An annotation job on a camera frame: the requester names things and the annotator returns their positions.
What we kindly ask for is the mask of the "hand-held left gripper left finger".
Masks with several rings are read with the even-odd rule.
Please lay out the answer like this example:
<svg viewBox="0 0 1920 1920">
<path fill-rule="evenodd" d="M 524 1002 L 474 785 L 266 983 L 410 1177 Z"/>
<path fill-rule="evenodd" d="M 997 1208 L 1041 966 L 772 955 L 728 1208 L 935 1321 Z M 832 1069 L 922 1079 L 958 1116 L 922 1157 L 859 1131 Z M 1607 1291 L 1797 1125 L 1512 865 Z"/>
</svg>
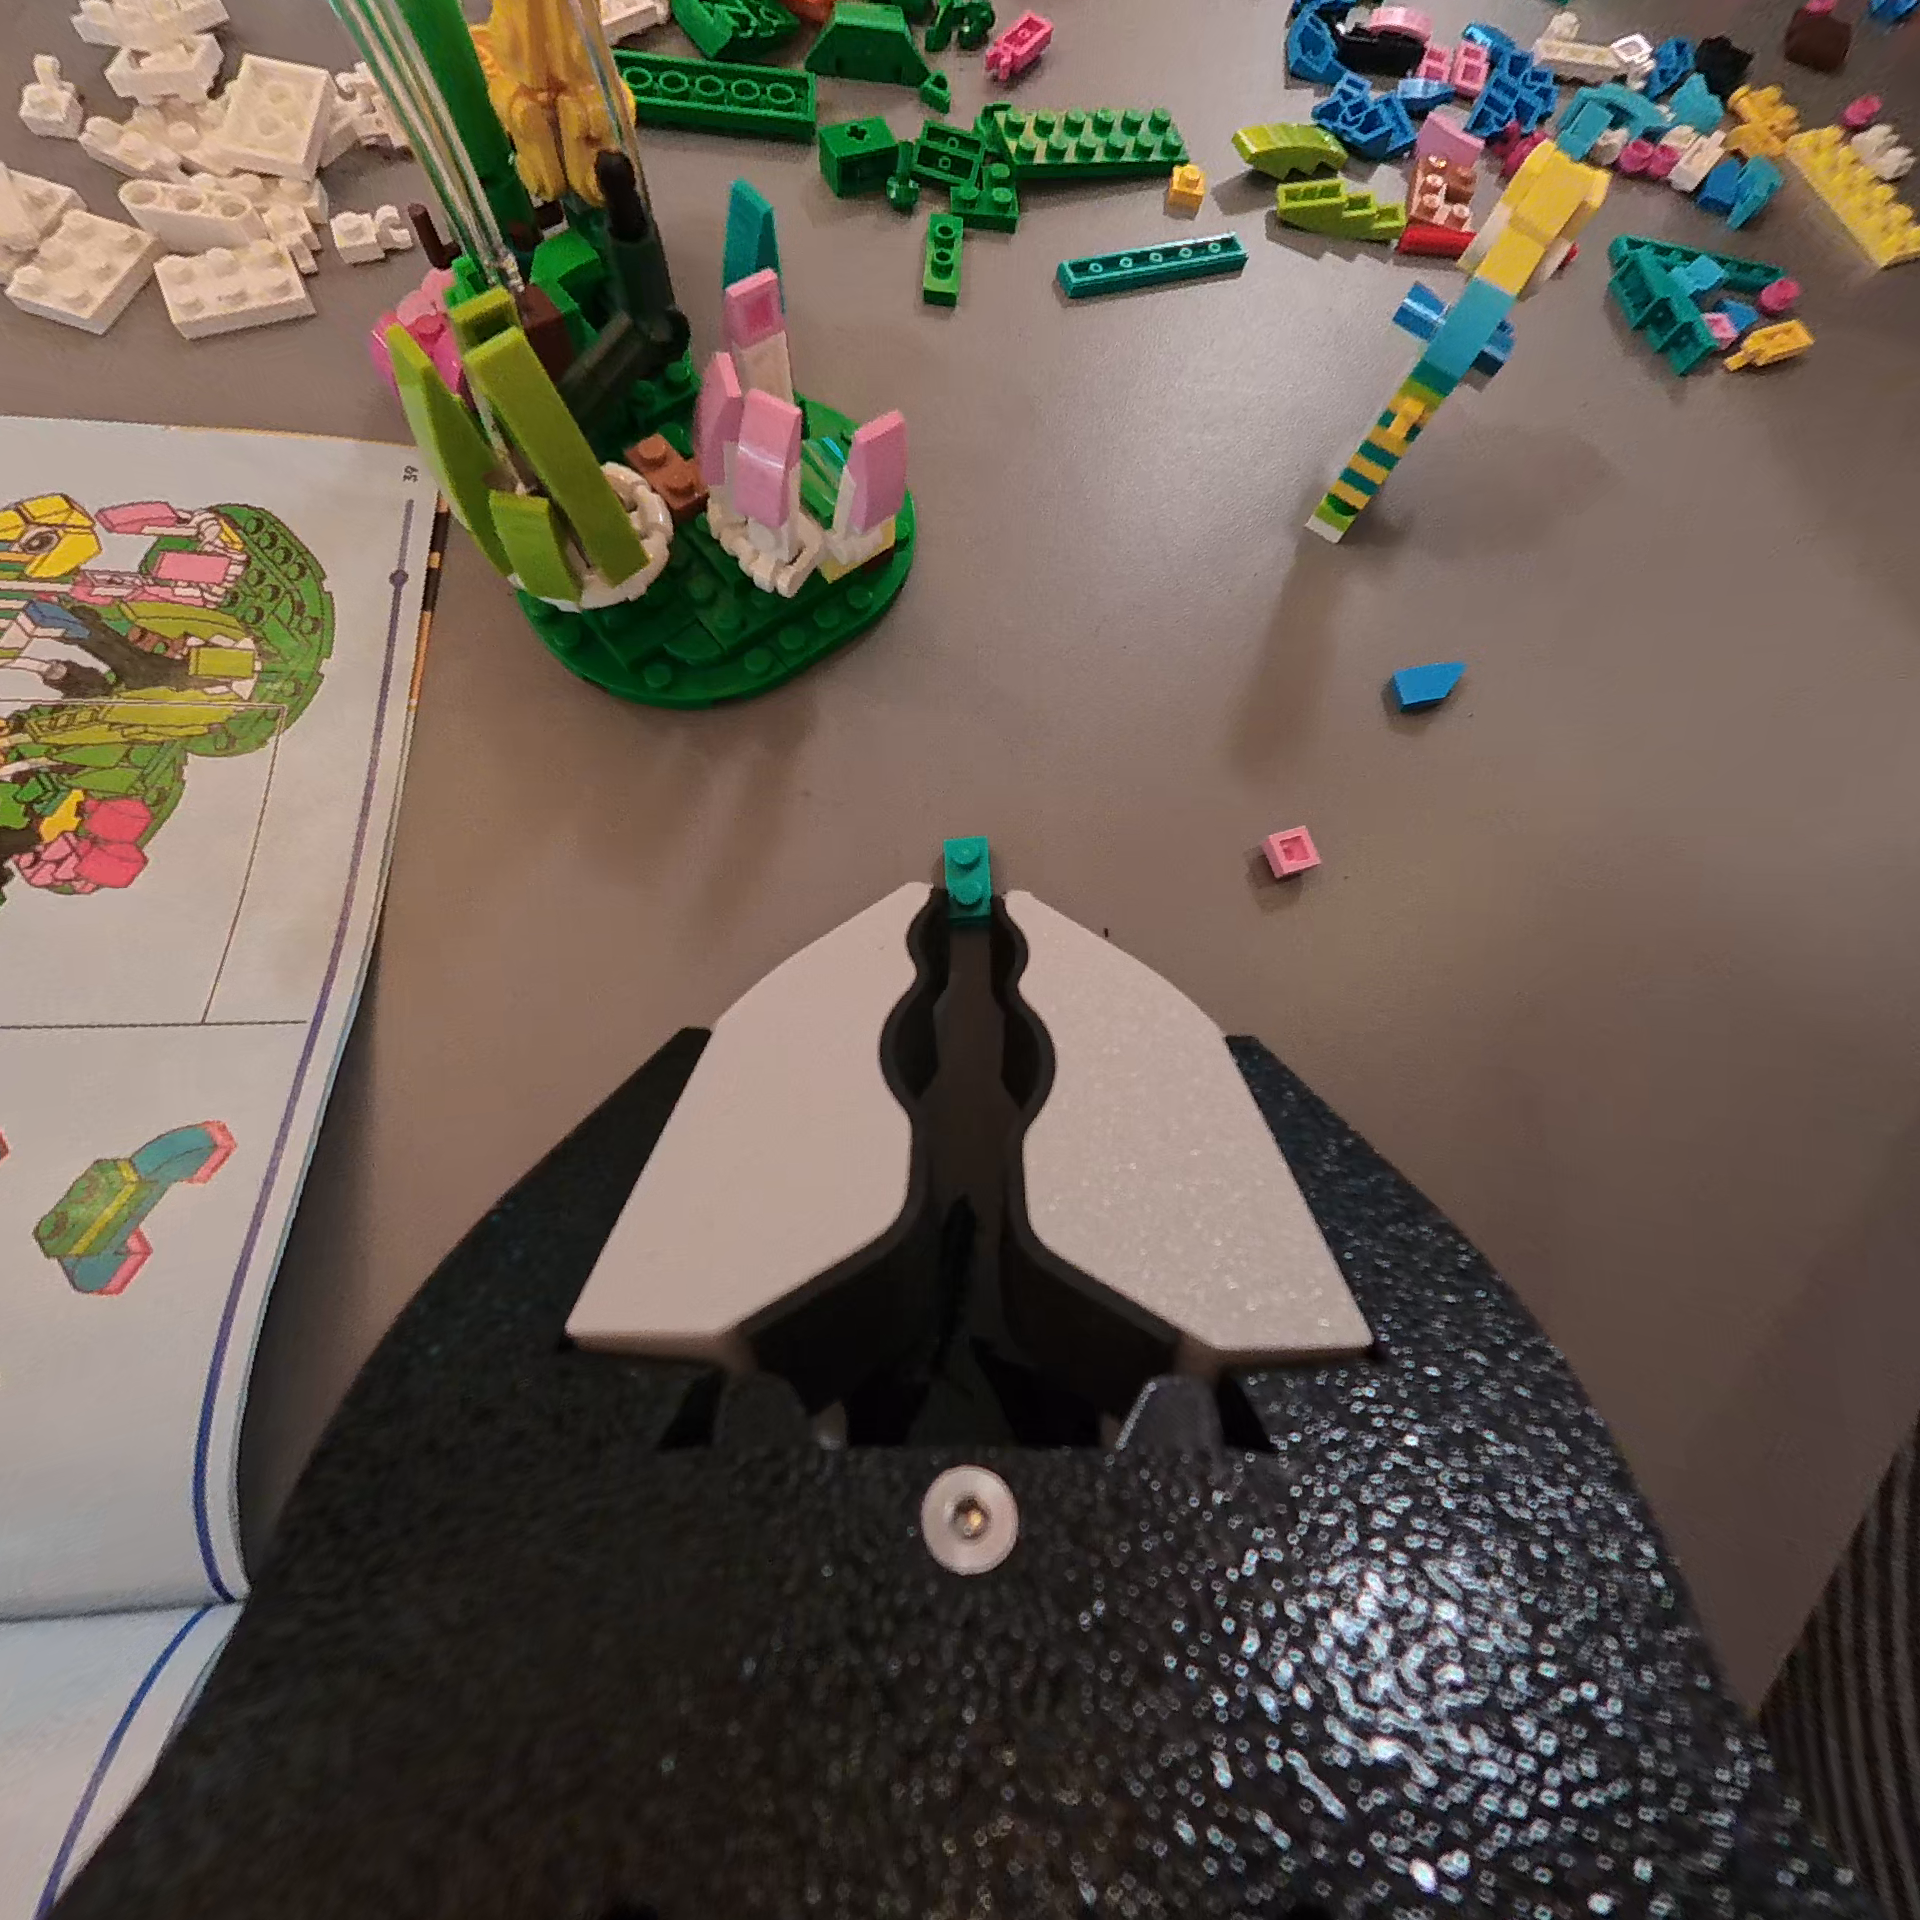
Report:
<svg viewBox="0 0 1920 1920">
<path fill-rule="evenodd" d="M 901 882 L 708 1035 L 567 1335 L 725 1374 L 879 1374 L 935 1242 L 949 898 Z"/>
</svg>

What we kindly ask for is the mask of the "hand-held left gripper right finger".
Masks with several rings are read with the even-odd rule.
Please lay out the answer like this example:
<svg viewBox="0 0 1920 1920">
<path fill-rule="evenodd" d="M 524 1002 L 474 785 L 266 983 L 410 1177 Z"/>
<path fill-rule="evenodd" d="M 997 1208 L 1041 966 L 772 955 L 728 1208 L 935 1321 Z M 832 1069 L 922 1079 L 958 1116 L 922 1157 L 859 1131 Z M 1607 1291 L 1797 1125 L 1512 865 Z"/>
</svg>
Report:
<svg viewBox="0 0 1920 1920">
<path fill-rule="evenodd" d="M 1064 1374 L 1362 1358 L 1307 1190 L 1228 1035 L 1148 957 L 1012 891 L 997 926 L 1020 1091 L 1012 1321 Z"/>
</svg>

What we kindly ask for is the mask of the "green brick flower model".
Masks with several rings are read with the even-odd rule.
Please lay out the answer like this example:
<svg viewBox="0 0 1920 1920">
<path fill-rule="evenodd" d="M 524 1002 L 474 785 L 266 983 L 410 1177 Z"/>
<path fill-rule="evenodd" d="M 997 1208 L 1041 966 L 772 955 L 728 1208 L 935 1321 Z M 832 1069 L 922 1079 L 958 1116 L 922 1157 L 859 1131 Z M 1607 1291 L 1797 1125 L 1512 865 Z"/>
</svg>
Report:
<svg viewBox="0 0 1920 1920">
<path fill-rule="evenodd" d="M 613 50 L 597 9 L 331 9 L 445 226 L 373 326 L 407 428 L 582 685 L 757 702 L 865 633 L 916 561 L 911 420 L 799 395 L 777 218 L 735 179 L 703 356 L 641 131 L 806 137 L 786 66 Z"/>
</svg>

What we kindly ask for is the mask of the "brick instruction booklet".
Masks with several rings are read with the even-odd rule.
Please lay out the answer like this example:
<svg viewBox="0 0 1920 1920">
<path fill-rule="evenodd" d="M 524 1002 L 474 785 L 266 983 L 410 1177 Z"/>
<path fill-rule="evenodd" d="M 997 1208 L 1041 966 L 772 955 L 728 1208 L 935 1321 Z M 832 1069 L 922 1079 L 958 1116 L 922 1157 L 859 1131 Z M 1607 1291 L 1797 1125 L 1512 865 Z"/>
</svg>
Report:
<svg viewBox="0 0 1920 1920">
<path fill-rule="evenodd" d="M 51 1913 L 239 1609 L 239 1437 L 373 955 L 410 450 L 10 420 L 0 1904 Z"/>
</svg>

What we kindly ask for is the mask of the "person's striped trousers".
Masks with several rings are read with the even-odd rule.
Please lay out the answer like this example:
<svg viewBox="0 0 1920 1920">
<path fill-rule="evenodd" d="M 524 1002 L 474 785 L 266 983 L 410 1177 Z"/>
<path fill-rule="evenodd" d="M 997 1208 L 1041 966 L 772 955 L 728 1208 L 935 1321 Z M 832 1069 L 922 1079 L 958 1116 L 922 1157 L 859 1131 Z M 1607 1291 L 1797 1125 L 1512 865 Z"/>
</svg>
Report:
<svg viewBox="0 0 1920 1920">
<path fill-rule="evenodd" d="M 1776 1772 L 1890 1920 L 1920 1913 L 1920 1427 L 1760 1694 Z"/>
</svg>

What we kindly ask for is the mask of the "striped yellow blue brick model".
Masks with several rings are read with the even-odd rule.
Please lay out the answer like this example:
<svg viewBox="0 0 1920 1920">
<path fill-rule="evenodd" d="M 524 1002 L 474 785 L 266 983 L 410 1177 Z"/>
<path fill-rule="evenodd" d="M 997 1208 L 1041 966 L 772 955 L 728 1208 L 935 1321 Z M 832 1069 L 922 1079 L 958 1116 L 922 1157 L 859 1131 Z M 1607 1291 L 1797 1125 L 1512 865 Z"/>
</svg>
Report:
<svg viewBox="0 0 1920 1920">
<path fill-rule="evenodd" d="M 1422 358 L 1403 378 L 1403 389 L 1385 395 L 1359 454 L 1333 472 L 1333 483 L 1307 515 L 1307 535 L 1341 542 L 1359 528 L 1359 515 L 1385 490 L 1385 476 L 1422 441 L 1422 428 L 1442 409 L 1442 395 L 1494 344 L 1512 313 L 1566 270 L 1600 195 L 1607 195 L 1607 174 L 1559 147 L 1540 147 L 1516 169 L 1494 218 L 1464 249 L 1464 290 L 1442 302 L 1436 334 L 1422 340 Z"/>
</svg>

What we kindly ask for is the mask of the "long dark teal plate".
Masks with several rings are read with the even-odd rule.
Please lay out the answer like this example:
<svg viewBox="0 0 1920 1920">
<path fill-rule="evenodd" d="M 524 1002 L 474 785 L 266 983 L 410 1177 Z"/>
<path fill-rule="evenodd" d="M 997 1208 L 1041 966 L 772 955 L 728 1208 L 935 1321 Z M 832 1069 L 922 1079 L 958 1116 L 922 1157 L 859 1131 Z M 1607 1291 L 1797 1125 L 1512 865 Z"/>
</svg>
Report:
<svg viewBox="0 0 1920 1920">
<path fill-rule="evenodd" d="M 1101 302 L 1101 297 L 1141 297 L 1141 290 L 1179 290 L 1179 285 L 1220 285 L 1242 270 L 1249 270 L 1249 249 L 1237 230 L 1212 230 L 1212 237 L 1179 237 L 1179 249 L 1126 249 L 1126 252 L 1064 261 L 1056 290 L 1070 302 Z"/>
</svg>

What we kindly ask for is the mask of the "lime stepped brick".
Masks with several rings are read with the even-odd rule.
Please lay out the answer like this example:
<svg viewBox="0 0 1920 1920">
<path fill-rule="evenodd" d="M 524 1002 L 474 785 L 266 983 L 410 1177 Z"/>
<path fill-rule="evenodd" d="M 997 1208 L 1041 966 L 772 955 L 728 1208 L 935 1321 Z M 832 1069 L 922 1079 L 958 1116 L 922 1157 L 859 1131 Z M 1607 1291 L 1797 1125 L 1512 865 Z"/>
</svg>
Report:
<svg viewBox="0 0 1920 1920">
<path fill-rule="evenodd" d="M 1403 249 L 1407 201 L 1379 201 L 1359 179 L 1276 179 L 1276 226 L 1347 237 L 1347 249 Z"/>
</svg>

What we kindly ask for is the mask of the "pile of green bricks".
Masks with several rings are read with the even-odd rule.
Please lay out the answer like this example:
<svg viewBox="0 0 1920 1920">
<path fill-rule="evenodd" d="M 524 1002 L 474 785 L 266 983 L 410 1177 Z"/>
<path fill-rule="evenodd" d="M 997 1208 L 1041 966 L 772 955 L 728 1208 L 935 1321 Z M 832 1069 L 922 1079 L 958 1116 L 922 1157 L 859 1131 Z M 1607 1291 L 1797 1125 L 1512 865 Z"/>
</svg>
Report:
<svg viewBox="0 0 1920 1920">
<path fill-rule="evenodd" d="M 674 9 L 682 50 L 613 50 L 641 131 L 806 147 L 838 201 L 922 210 L 922 302 L 958 302 L 969 230 L 1050 179 L 1168 179 L 1168 109 L 1024 109 L 983 71 L 997 9 Z"/>
</svg>

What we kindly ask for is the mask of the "pile of white bricks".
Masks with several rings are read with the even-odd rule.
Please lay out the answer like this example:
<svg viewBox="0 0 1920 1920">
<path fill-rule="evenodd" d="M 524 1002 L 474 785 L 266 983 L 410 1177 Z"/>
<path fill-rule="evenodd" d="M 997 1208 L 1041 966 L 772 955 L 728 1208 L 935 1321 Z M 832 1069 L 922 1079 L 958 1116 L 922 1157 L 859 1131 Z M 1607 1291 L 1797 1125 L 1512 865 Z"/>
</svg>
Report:
<svg viewBox="0 0 1920 1920">
<path fill-rule="evenodd" d="M 58 50 L 26 57 L 18 121 L 107 169 L 116 210 L 86 210 L 73 179 L 0 174 L 0 290 L 19 321 L 104 340 L 159 290 L 180 340 L 221 340 L 311 321 L 327 252 L 373 270 L 419 249 L 397 201 L 331 210 L 327 195 L 327 169 L 410 149 L 373 71 L 232 57 L 221 28 L 221 0 L 73 9 L 122 119 L 86 109 Z"/>
</svg>

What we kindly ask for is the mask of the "pile of mixed coloured bricks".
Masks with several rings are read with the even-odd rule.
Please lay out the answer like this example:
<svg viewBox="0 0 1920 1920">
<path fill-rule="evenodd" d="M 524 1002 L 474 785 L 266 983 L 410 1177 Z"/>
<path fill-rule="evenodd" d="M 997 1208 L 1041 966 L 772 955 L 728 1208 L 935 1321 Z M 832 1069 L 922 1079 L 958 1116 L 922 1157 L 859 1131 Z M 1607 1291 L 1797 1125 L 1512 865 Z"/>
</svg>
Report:
<svg viewBox="0 0 1920 1920">
<path fill-rule="evenodd" d="M 1871 270 L 1913 270 L 1913 147 L 1845 98 L 1844 121 L 1805 131 L 1781 87 L 1744 78 L 1744 50 L 1727 35 L 1607 35 L 1589 46 L 1572 9 L 1549 9 L 1540 46 L 1494 19 L 1464 19 L 1436 46 L 1422 9 L 1289 9 L 1282 71 L 1324 87 L 1315 121 L 1347 147 L 1359 179 L 1379 201 L 1407 201 L 1392 252 L 1454 261 L 1494 218 L 1504 190 L 1540 147 L 1559 147 L 1607 179 L 1660 179 L 1709 226 L 1744 230 L 1781 179 L 1845 230 Z M 1392 326 L 1428 340 L 1454 297 L 1407 290 Z M 1516 344 L 1516 321 L 1474 358 L 1494 378 Z"/>
</svg>

